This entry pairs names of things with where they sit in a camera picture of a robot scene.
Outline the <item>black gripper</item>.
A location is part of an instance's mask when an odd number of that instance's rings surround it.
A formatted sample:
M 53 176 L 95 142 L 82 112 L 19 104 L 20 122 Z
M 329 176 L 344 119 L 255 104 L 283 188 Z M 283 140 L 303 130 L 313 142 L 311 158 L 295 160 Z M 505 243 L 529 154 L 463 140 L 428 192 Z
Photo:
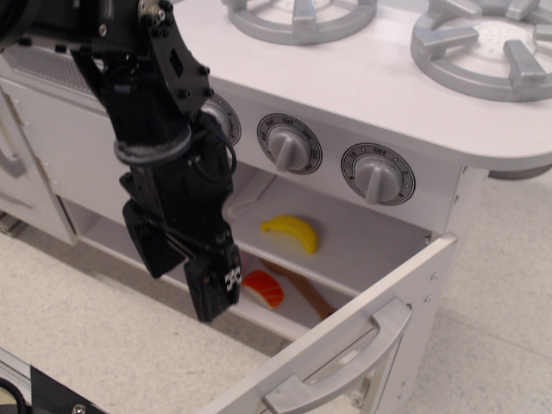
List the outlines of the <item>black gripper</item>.
M 114 147 L 130 168 L 122 214 L 145 268 L 158 279 L 184 264 L 197 318 L 213 322 L 240 298 L 239 254 L 222 215 L 236 168 L 228 137 L 218 124 L 193 124 L 169 144 Z

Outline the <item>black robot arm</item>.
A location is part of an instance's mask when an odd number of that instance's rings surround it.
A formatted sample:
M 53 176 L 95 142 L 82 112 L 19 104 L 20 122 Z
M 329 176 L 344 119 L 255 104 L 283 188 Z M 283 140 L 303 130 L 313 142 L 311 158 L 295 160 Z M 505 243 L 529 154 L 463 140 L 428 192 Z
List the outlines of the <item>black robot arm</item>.
M 208 67 L 186 47 L 168 1 L 4 1 L 1 45 L 69 53 L 106 109 L 129 167 L 122 214 L 155 278 L 184 268 L 198 320 L 236 304 L 241 259 L 223 205 L 235 150 L 203 109 Z

